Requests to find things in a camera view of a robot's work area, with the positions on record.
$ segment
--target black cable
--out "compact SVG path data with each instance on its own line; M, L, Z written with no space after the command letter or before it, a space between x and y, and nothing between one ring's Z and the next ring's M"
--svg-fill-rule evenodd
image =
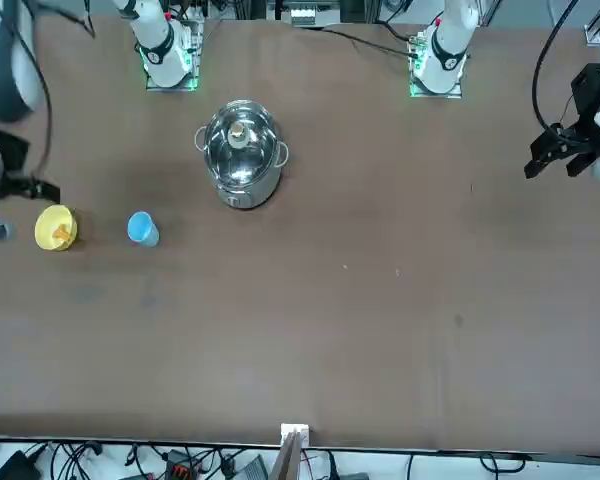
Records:
M31 445L29 448L27 448L23 453L25 455L29 455L29 452L31 450L33 450L34 448L36 448L38 445L42 445L42 443L38 442L38 443L34 443L33 445Z
M69 480L69 478L75 478L76 466L78 467L81 478L83 480L90 480L89 475L87 475L87 473L83 470L82 466L80 465L80 457L82 457L82 455L84 455L84 453L87 451L87 449L89 447L86 444L82 444L76 450L74 450L73 445L67 444L67 446L71 450L71 453L69 453L65 444L61 444L62 449L67 454L67 460L64 462L62 469L60 469L60 475L59 475L60 480L62 480L63 472L65 474L64 475L65 480Z
M378 20L376 23L378 25L382 25L384 28L389 30L389 33L391 33L391 35L396 37L398 40L402 40L403 42L408 42L409 40L411 40L411 35L400 35L398 32L396 32L394 30L394 28L391 25L389 25L389 22L385 22L383 20Z
M142 478L146 478L147 480L150 480L151 477L149 477L146 473L144 473L144 470L142 470L142 466L140 465L140 460L138 460L138 448L139 448L139 446L136 445L135 443L133 445L131 445L131 450L127 454L127 463L126 463L126 465L128 466L131 463L135 463L136 467L138 468L138 472L140 472L140 476Z
M63 8L56 7L55 5L49 5L49 4L46 4L43 2L38 3L38 5L40 6L41 11L55 13L56 15L61 16L62 18L64 18L65 20L68 20L71 23L80 25L85 30L85 32L87 32L89 34L89 36L91 38L96 38L96 32L93 30L93 24L91 24L91 26L89 26L87 24L87 22L85 22L84 20L80 20L73 13L69 12L68 10L64 10ZM89 20L89 23L91 23L91 15L88 15L87 19Z
M15 25L11 24L10 22L7 22L7 20L4 16L4 12L2 11L1 8L0 8L0 19L7 27L7 30L9 30L9 33L11 33L11 35L14 38L18 39L18 41L22 45L22 48L24 49L27 57L29 58L29 61L33 64L36 74L38 75L38 78L40 79L40 84L42 86L42 92L44 93L45 102L47 104L47 129L45 132L44 148L42 150L42 156L40 157L40 163L32 171L32 174L34 176L40 176L40 174L42 174L42 171L44 170L44 168L49 160L49 153L51 152L51 137L53 134L53 109L52 109L52 105L51 105L51 94L49 93L49 86L47 85L47 81L45 80L44 75L42 74L42 70L40 70L40 65L38 64L36 57L33 55L33 52L27 45L27 42L24 41L24 38L22 38L22 35L20 35L20 32L18 31L17 27Z
M418 58L418 55L415 53L405 52L403 50L396 50L395 48L385 47L384 45L379 45L377 43L370 42L368 40L364 40L362 38L354 37L353 35L349 35L344 32L337 32L335 30L328 30L323 28L322 30L318 30L320 32L328 32L333 33L334 35L339 35L344 38L348 38L349 40L353 40L354 42L364 43L365 45L369 45L370 47L377 48L379 50L384 50L385 52L395 53L396 55L403 55L409 58Z
M91 0L84 0L84 10L87 12L87 20L89 21L89 28L93 38L96 38L96 29L93 28L93 21L91 21Z
M336 464L336 459L333 456L333 453L331 453L331 450L327 450L327 455L329 455L329 480L340 480L338 465Z
M51 455L51 465L50 465L50 471L49 471L51 480L56 480L56 476L54 474L54 468L55 468L55 464L56 464L56 455L58 454L58 450L60 450L60 447L62 445L63 445L62 443L59 443L58 446L56 447L56 449L53 451L53 455Z
M571 0L565 11L562 13L562 16L558 20L558 23L556 23L556 26L553 27L553 30L551 31L549 38L544 44L544 47L542 47L540 56L538 57L538 62L536 63L536 68L533 72L533 82L531 83L531 101L533 103L533 112L535 113L536 118L538 119L538 123L540 123L542 128L560 143L564 143L572 147L587 145L587 143L560 135L547 124L547 122L542 117L542 114L540 113L540 107L538 106L538 79L540 78L540 69L542 68L542 63L544 62L544 59L547 56L547 52L549 51L553 40L556 38L558 32L560 31L560 28L562 28L562 25L564 24L565 20L579 1L580 0Z
M169 12L171 12L172 14L175 13L176 20L178 20L178 21L181 21L183 18L185 20L189 20L189 15L187 14L187 11L183 10L182 7L180 7L180 10L177 10L174 7L169 7Z
M307 462L307 469L309 470L309 476L311 477L311 480L315 480L315 478L313 476L313 469L311 468L311 461L309 460L309 457L307 456L307 451L302 450L302 455L304 455L304 459Z
M227 458L225 458L225 460L224 460L224 461L225 461L225 462L229 462L229 461L233 460L234 458L236 458L236 457L237 457L238 455L240 455L241 453L243 453L243 452L246 452L247 450L248 450L247 448L242 448L242 449L238 450L236 453L233 453L233 454L229 455ZM218 472L220 471L220 469L222 468L222 464L223 464L223 463L224 463L224 462L222 462L222 461L221 461L221 462L220 462L220 466L218 466L217 468L213 469L213 470L211 471L211 473L209 473L209 474L208 474L208 475L205 477L205 480L210 480L210 479L211 479L211 478L212 478L212 477L213 477L213 476L214 476L216 473L218 473Z
M168 454L167 453L161 452L160 450L158 450L156 448L155 445L149 444L149 448L151 450L153 450L154 452L156 452L156 455L158 455L162 460L164 460L165 462L167 461L167 459L168 459Z
M198 466L198 465L199 465L199 467L198 467L198 473L199 473L199 474L206 475L207 473L209 473L209 472L211 471L211 469L213 468L213 462L214 462L214 460L215 460L215 458L216 458L216 456L215 456L215 454L216 454L216 453L220 454L220 461L222 461L222 453L220 453L220 449L215 449L215 448L214 448L214 449L213 449L213 450L211 450L211 451L207 451L207 452L205 453L205 455L204 455L202 458L200 458L200 460L198 460L198 462L196 463L196 466ZM207 458L207 457L208 457L209 455L211 455L211 454L214 454L214 455L211 457L211 464L210 464L210 465L209 465L207 468L203 468L203 464L202 464L202 462L204 461L204 459L205 459L205 458Z
M485 455L489 457L489 459L491 460L491 462L493 462L493 467L490 467L489 465L487 465L485 463L485 461L484 461ZM496 458L493 456L492 453L486 453L484 455L481 455L479 457L479 459L480 459L480 464L484 467L484 469L487 472L493 473L496 476L496 480L498 479L498 475L500 475L500 474L520 473L527 466L527 460L526 459L524 459L524 458L516 458L515 460L519 460L521 462L518 467L516 467L516 468L500 468L500 466L498 465L498 462L496 461Z
M442 10L438 15L433 17L433 20L431 20L431 23L429 25L433 25L436 22L436 20L442 16L443 13L444 13L444 10Z
M411 6L412 3L413 3L413 0L402 0L402 3L398 7L398 9L395 12L393 12L393 15L391 15L387 19L387 23L389 23L391 20L393 20L396 17L396 15L398 15L398 13L406 12L407 10L409 10L409 7Z
M191 452L189 452L187 445L184 446L184 451L187 452L187 457L189 457L189 473L193 476L193 458L191 458Z
M569 97L569 100L567 100L567 103L564 106L564 110L562 111L562 115L560 115L560 120L558 120L558 123L562 124L562 120L564 120L564 116L567 114L567 110L569 109L569 104L571 103L571 100L573 100L573 93Z
M405 480L411 480L411 465L413 465L413 457L415 457L415 455L411 455L409 457L409 465L407 465L407 478L405 478Z
M71 445L69 445L69 448L73 452L73 447ZM78 471L80 472L80 478L82 478L82 480L91 480L91 477L89 477L89 474L84 470L84 468L82 468L82 465L80 465L80 459L86 453L86 451L88 450L88 448L89 447L87 447L86 445L83 445L82 446L82 452L80 452L79 454L77 453L77 451L75 452L76 461L74 463L74 467L76 465L78 466Z

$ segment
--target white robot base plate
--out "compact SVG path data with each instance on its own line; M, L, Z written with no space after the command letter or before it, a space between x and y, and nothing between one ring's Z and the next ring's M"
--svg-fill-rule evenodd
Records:
M190 53L185 55L188 58L185 59L187 64L191 65L191 72L185 75L185 77L175 86L170 88L164 88L156 85L151 77L146 74L147 69L145 66L145 88L149 92L193 92L198 89L200 83L200 58L202 55L202 44L204 40L204 17L194 18L193 20L183 20L182 25L188 27L191 32L191 44L189 48ZM147 60L144 58L142 53L143 64L146 64Z
M408 42L409 53L415 53L418 58L409 58L409 95L411 97L439 97L439 98L462 98L462 79L463 72L460 71L458 83L449 92L444 94L432 93L424 88L417 80L414 72L420 68L422 57L427 53L427 39L424 32L419 32Z

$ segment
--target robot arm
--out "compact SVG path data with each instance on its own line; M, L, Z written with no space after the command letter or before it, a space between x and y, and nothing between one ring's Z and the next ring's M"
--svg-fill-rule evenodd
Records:
M420 84L445 94L460 80L466 51L480 21L477 0L445 0L440 22L425 30L427 52L415 72Z
M113 0L129 20L145 59L145 68L156 85L176 86L192 72L189 50L191 28L176 19L167 20L159 0Z
M578 120L569 127L554 123L556 133L543 132L531 144L532 159L525 176L534 178L550 163L573 157L567 174L578 176L589 166L600 180L600 64L590 63L571 82Z

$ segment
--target yellow cup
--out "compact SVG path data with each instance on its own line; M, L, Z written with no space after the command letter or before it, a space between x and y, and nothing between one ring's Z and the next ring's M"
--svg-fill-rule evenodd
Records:
M64 205L45 209L36 221L36 243L43 250L66 250L78 235L78 222Z

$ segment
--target wires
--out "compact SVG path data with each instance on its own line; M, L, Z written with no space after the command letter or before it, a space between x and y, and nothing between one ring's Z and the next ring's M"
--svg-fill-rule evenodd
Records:
M396 55L402 55L402 56L409 57L409 58L417 58L417 54L415 54L415 53L405 52L403 50L396 50L395 48L386 47L384 45L379 45L377 43L373 43L368 40L364 40L362 38L354 37L353 35L349 35L348 33L338 32L336 30L328 30L326 28L323 28L322 30L318 30L318 31L333 33L334 35L339 35L341 37L348 38L349 40L353 40L354 42L363 43L370 47L377 48L378 50L383 50L385 52L394 53Z
M151 449L154 452L156 452L160 456L160 458L162 460L164 460L166 462L166 460L163 457L162 453L160 453L160 451L155 446L153 446L153 445L149 445L149 446L151 447ZM149 475L147 475L146 473L144 473L144 470L142 470L142 466L140 465L140 460L138 459L138 449L139 448L140 448L140 446L136 445L135 443L133 445L131 445L131 450L129 450L129 453L127 454L127 461L125 463L125 466L128 467L132 463L135 463L136 467L138 469L138 472L140 473L140 476L142 478L146 478L147 480L151 480L153 478L153 476L150 477Z
M69 12L60 7L56 7L55 5L49 5L47 3L40 2L38 5L40 6L40 10L43 12L55 13L56 15L60 15L65 20L68 20L71 23L75 23L76 25L80 25L85 32L89 34L91 38L96 38L96 31L93 28L93 22L91 21L91 12L90 12L90 0L85 0L85 10L86 10L86 21L81 20L76 17L73 13Z
M49 470L49 475L51 476L51 480L56 480L56 476L55 476L56 456L58 455L58 451L61 448L67 454L67 460L64 462L64 464L62 465L62 468L60 469L60 474L58 476L58 480L62 480L63 473L64 473L65 480L68 480L69 478L75 478L74 472L75 472L76 467L78 467L78 473L80 474L80 478L82 480L91 480L91 478L89 477L87 472L80 465L80 458L82 458L82 456L90 448L94 449L93 445L90 445L88 443L83 443L76 450L74 450L72 444L64 443L64 442L59 443L56 446L55 450L53 451L53 455L51 455L51 464L50 464L50 470Z
M38 443L34 443L33 445L31 445L29 448L27 448L27 449L24 451L24 454L25 454L25 455L29 455L29 453L31 452L31 450L33 450L34 448L36 448L38 445L44 445L44 446L45 446L45 448L46 448L46 446L47 446L47 445L49 445L49 442L46 442L46 443L45 443L45 442L38 442Z
M413 0L402 0L402 3L398 7L398 9L395 12L393 12L393 14L387 19L387 23L393 20L396 17L396 15L398 15L400 12L406 12L407 10L409 10L409 7L412 3Z
M485 463L485 461L484 461L484 457L485 456L489 457L489 459L493 463L493 467L490 467L489 465L487 465ZM482 465L487 472L493 473L496 476L495 480L498 480L498 476L501 473L503 473L503 474L513 474L513 473L520 473L522 470L524 470L525 467L527 466L527 460L525 458L520 458L519 460L521 462L520 466L518 466L516 468L500 468L498 466L498 462L496 462L496 459L493 456L493 454L492 453L486 453L486 454L480 456L480 465Z
M307 462L307 468L309 469L309 476L311 477L311 480L315 480L313 476L313 469L311 468L311 462L309 461L309 457L307 457L306 450L302 450L302 455L304 455L304 460Z
M544 44L544 47L542 47L542 51L540 52L540 56L538 57L538 62L536 63L536 68L533 72L533 82L531 84L531 101L533 102L533 112L535 113L536 118L538 119L538 123L540 123L542 128L546 132L548 132L551 136L553 136L556 140L558 140L560 143L564 143L564 144L567 144L572 147L583 146L583 145L586 145L586 143L579 141L579 140L573 140L571 138L560 135L557 131L555 131L552 127L550 127L547 124L547 122L542 117L542 114L540 113L540 107L538 106L538 79L540 77L540 69L542 68L542 63L544 62L544 59L547 56L547 52L549 51L549 48L551 48L551 44L553 43L553 40L556 38L556 35L558 35L560 28L562 28L562 25L564 24L565 20L569 16L569 14L572 12L572 10L575 8L575 6L578 4L578 1L579 0L571 0L569 2L569 5L567 6L565 11L562 13L562 16L558 20L558 23L556 23L556 26L553 27L553 30L551 31L549 38L547 39L546 43Z
M560 120L558 120L558 123L561 124L562 120L564 120L564 116L567 114L567 110L569 109L569 104L571 103L571 100L573 100L573 93L569 97L569 100L567 100L567 103L564 106L564 110L562 111L562 115L560 115Z
M402 40L403 42L408 42L409 40L411 40L410 35L400 35L398 32L396 32L394 30L394 28L391 25L389 25L389 22L385 22L383 20L378 20L376 23L378 25L382 25L384 28L389 30L389 33L391 33L391 35L396 37L398 40Z
M27 45L27 42L24 40L24 38L22 38L22 35L20 35L20 32L18 31L17 27L15 25L13 25L12 23L7 22L7 20L5 19L5 16L4 16L4 12L2 11L1 8L0 8L0 19L7 27L7 30L9 30L9 33L11 33L11 35L14 38L18 39L18 41L22 45L22 48L24 49L27 57L29 58L29 61L31 61L31 63L33 64L36 74L38 75L38 78L40 79L40 84L42 86L42 92L44 93L45 102L47 104L47 129L45 131L44 147L42 150L42 156L40 157L40 162L38 163L38 166L32 172L33 176L40 176L40 174L42 174L42 172L43 172L44 168L46 167L47 162L49 160L49 153L51 152L51 137L53 134L53 110L52 110L52 105L51 105L51 94L49 93L49 86L47 85L47 81L45 80L44 75L42 74L42 70L40 70L40 65L38 65L36 57L33 55L33 52Z
M220 469L222 468L223 465L226 465L228 462L231 462L231 460L233 460L234 458L236 458L238 455L240 455L243 452L246 452L247 449L246 448L241 448L240 450L238 450L236 453L232 453L231 455L229 455L228 457L222 459L220 461L220 465L217 468L214 468L213 470L211 470L211 473L209 473L206 477L205 480L211 480L211 478L220 471Z
M413 458L415 457L415 455L411 455L409 457L409 463L407 464L407 475L405 480L411 480L411 466L413 465Z
M431 23L429 25L433 25L434 23L436 23L436 20L439 19L443 13L444 13L444 10L442 10L438 15L433 17L433 20L431 20Z

